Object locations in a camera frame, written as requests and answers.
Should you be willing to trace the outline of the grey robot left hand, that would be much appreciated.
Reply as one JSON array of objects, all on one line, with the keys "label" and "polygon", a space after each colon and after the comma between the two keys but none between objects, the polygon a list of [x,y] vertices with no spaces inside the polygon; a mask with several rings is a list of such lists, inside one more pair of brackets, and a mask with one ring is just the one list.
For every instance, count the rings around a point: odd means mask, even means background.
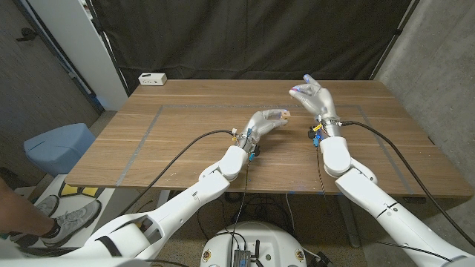
[{"label": "grey robot left hand", "polygon": [[237,146],[250,152],[251,147],[259,142],[262,135],[288,123],[284,115],[289,115],[289,111],[285,109],[257,111],[238,135]]}]

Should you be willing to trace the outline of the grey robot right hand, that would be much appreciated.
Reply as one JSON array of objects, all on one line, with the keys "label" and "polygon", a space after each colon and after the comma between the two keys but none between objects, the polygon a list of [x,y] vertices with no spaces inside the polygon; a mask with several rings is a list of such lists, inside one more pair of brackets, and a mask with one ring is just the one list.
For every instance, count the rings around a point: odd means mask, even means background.
[{"label": "grey robot right hand", "polygon": [[298,100],[324,126],[329,136],[341,136],[340,117],[336,113],[331,93],[309,74],[305,74],[303,79],[306,83],[292,87],[289,95]]}]

